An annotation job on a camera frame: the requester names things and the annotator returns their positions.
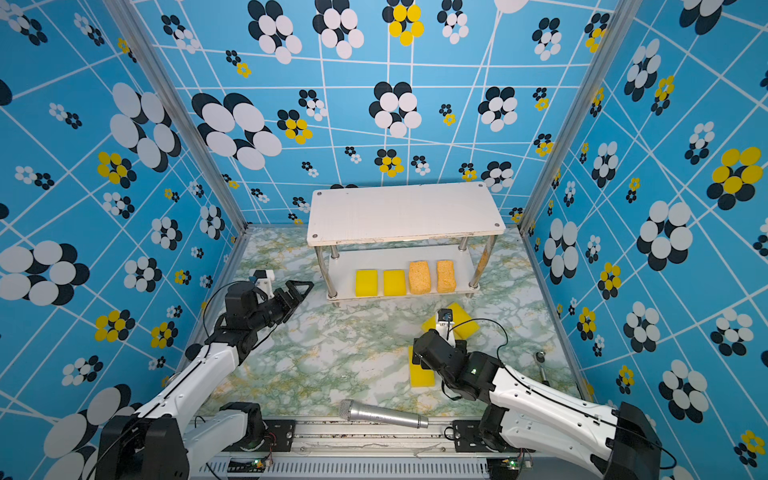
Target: black cable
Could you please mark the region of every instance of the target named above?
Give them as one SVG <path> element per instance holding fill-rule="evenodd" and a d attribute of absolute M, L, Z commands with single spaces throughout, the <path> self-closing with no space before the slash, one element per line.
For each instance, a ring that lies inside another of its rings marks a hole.
<path fill-rule="evenodd" d="M 672 455 L 672 454 L 670 453 L 670 451 L 669 451 L 669 450 L 667 450 L 666 448 L 664 448 L 664 447 L 663 447 L 663 446 L 661 446 L 661 445 L 658 445 L 657 443 L 653 443 L 653 442 L 651 442 L 650 440 L 648 440 L 647 438 L 643 437 L 643 436 L 642 436 L 642 435 L 640 435 L 639 433 L 637 433 L 637 432 L 633 432 L 633 431 L 632 431 L 632 430 L 630 430 L 630 429 L 626 429 L 626 428 L 624 428 L 624 427 L 622 427 L 622 426 L 619 426 L 619 425 L 616 425 L 616 424 L 614 424 L 614 423 L 611 423 L 611 422 L 607 422 L 607 421 L 605 421 L 605 420 L 603 420 L 603 419 L 601 419 L 601 418 L 598 418 L 598 417 L 596 417 L 596 416 L 594 416 L 594 415 L 592 415 L 592 414 L 589 414 L 589 413 L 583 412 L 583 411 L 581 411 L 581 410 L 579 410 L 579 409 L 576 409 L 575 407 L 572 407 L 572 406 L 570 406 L 570 405 L 567 405 L 567 404 L 565 404 L 565 403 L 563 403 L 563 402 L 559 402 L 558 400 L 552 399 L 552 398 L 550 398 L 550 397 L 546 396 L 545 394 L 543 394 L 543 393 L 539 392 L 538 390 L 534 390 L 533 388 L 531 388 L 531 386 L 530 386 L 530 385 L 526 385 L 526 384 L 524 384 L 524 383 L 523 383 L 523 382 L 522 382 L 522 381 L 521 381 L 521 380 L 520 380 L 518 377 L 516 377 L 515 375 L 513 375 L 513 374 L 512 374 L 512 372 L 510 372 L 510 371 L 509 371 L 509 369 L 507 368 L 507 366 L 506 366 L 506 365 L 505 365 L 505 364 L 502 362 L 502 359 L 499 357 L 499 351 L 502 349 L 502 347 L 503 347 L 503 346 L 506 346 L 507 344 L 509 344 L 509 335 L 507 335 L 507 330 L 504 328 L 504 326 L 503 326 L 502 324 L 500 324 L 499 322 L 497 322 L 496 320 L 491 320 L 491 319 L 487 319 L 487 318 L 475 318 L 475 319 L 472 319 L 472 320 L 485 320 L 485 321 L 488 321 L 488 322 L 492 322 L 492 323 L 495 323 L 496 325 L 498 325 L 498 327 L 499 327 L 500 329 L 502 329 L 502 332 L 504 332 L 504 338 L 505 338 L 505 340 L 504 340 L 504 343 L 502 343 L 501 345 L 499 345 L 499 346 L 496 348 L 496 359 L 498 360 L 498 362 L 499 362 L 499 363 L 501 363 L 501 365 L 504 367 L 504 370 L 506 370 L 506 371 L 507 371 L 507 373 L 510 375 L 510 377 L 512 377 L 513 379 L 515 379 L 515 381 L 516 381 L 516 382 L 520 383 L 520 384 L 521 384 L 522 386 L 524 386 L 526 389 L 528 389 L 528 390 L 531 390 L 531 391 L 532 391 L 533 393 L 535 393 L 536 395 L 539 395 L 540 397 L 543 397 L 544 399 L 547 399 L 547 400 L 549 400 L 550 402 L 556 403 L 556 404 L 558 404 L 559 406 L 563 406 L 563 407 L 565 407 L 566 409 L 570 409 L 570 410 L 573 410 L 574 412 L 578 412 L 578 413 L 581 413 L 582 415 L 584 415 L 584 416 L 586 416 L 586 417 L 588 417 L 588 418 L 590 418 L 590 419 L 593 419 L 593 420 L 595 420 L 595 421 L 597 421 L 597 422 L 600 422 L 600 423 L 604 423 L 605 425 L 609 425 L 609 426 L 612 426 L 612 427 L 614 427 L 614 428 L 616 428 L 616 429 L 624 430 L 625 432 L 629 432 L 629 433 L 631 433 L 632 435 L 635 435 L 635 436 L 637 436 L 637 437 L 639 437 L 639 438 L 641 438 L 641 439 L 645 440 L 646 442 L 649 442 L 649 443 L 650 443 L 650 444 L 652 444 L 654 447 L 658 448 L 659 450 L 661 450 L 662 452 L 666 453 L 667 455 L 669 455 L 669 456 L 672 458 L 672 462 L 673 462 L 673 463 L 672 463 L 672 465 L 670 465 L 670 466 L 668 466 L 668 467 L 659 467 L 659 469 L 660 469 L 660 470 L 671 470 L 672 468 L 675 468 L 675 467 L 677 466 L 677 458 L 675 458 L 675 456 L 674 456 L 674 455 Z M 451 327 L 451 328 L 450 328 L 448 331 L 450 332 L 451 330 L 453 330 L 453 329 L 454 329 L 454 328 L 456 328 L 457 326 L 458 326 L 458 325 L 454 325 L 454 326 L 453 326 L 453 327 Z"/>

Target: blue wallpaper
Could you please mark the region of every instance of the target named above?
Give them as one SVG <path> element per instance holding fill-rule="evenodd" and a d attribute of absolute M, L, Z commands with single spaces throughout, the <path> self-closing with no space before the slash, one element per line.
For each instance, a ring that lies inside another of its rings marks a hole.
<path fill-rule="evenodd" d="M 764 6 L 645 0 L 524 232 L 588 390 L 677 457 L 662 478 L 768 478 Z"/>
<path fill-rule="evenodd" d="M 524 207 L 617 0 L 133 5 L 246 218 L 313 190 L 485 180 Z"/>
<path fill-rule="evenodd" d="M 85 478 L 237 233 L 100 1 L 0 18 L 0 478 Z"/>

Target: silver microphone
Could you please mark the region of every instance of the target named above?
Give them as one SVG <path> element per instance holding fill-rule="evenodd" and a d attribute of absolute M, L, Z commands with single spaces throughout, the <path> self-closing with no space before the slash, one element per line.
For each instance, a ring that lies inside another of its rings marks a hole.
<path fill-rule="evenodd" d="M 392 425 L 412 427 L 414 429 L 425 429 L 429 426 L 429 420 L 418 413 L 384 409 L 382 407 L 356 402 L 352 399 L 341 401 L 339 404 L 339 417 L 345 420 L 389 423 Z"/>

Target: lower shelf board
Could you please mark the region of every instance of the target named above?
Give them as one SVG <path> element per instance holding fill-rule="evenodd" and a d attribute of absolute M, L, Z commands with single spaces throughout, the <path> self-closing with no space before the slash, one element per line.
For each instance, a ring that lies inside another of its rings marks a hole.
<path fill-rule="evenodd" d="M 469 288 L 469 280 L 475 274 L 475 266 L 469 251 L 461 251 L 458 244 L 431 245 L 427 247 L 385 248 L 381 250 L 348 250 L 339 252 L 339 258 L 328 259 L 328 273 L 336 288 L 337 296 L 333 301 L 352 299 L 400 298 L 403 296 L 384 296 L 384 270 L 404 270 L 406 272 L 406 291 L 404 296 L 411 294 L 408 282 L 408 269 L 411 262 L 426 260 L 429 265 L 429 276 L 432 281 L 432 292 L 425 295 L 446 295 L 437 291 L 437 262 L 452 260 L 456 290 L 452 293 L 475 293 L 476 289 Z M 357 270 L 379 271 L 379 292 L 376 296 L 356 296 L 355 277 Z"/>

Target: yellow sponge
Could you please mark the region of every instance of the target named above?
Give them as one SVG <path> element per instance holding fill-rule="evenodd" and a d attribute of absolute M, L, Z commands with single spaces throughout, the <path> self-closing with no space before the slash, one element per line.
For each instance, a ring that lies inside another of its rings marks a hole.
<path fill-rule="evenodd" d="M 472 334 L 480 330 L 480 325 L 476 321 L 472 320 L 472 317 L 464 311 L 461 305 L 454 302 L 448 305 L 448 308 L 453 312 L 453 323 L 458 325 L 453 329 L 453 336 L 459 340 L 466 340 Z M 425 332 L 429 329 L 435 328 L 435 316 L 427 320 L 422 324 L 422 330 Z"/>
<path fill-rule="evenodd" d="M 432 291 L 432 278 L 429 276 L 429 265 L 426 261 L 411 262 L 408 281 L 411 284 L 412 295 L 422 295 Z"/>
<path fill-rule="evenodd" d="M 453 274 L 453 260 L 437 261 L 437 291 L 451 293 L 456 290 L 456 278 Z"/>
<path fill-rule="evenodd" d="M 384 270 L 384 295 L 398 296 L 406 294 L 406 271 Z"/>
<path fill-rule="evenodd" d="M 357 275 L 355 277 L 355 295 L 356 296 L 379 295 L 379 271 L 378 270 L 357 270 Z"/>
<path fill-rule="evenodd" d="M 435 372 L 424 370 L 421 365 L 413 365 L 413 347 L 408 347 L 408 366 L 411 368 L 411 388 L 420 386 L 435 386 Z"/>

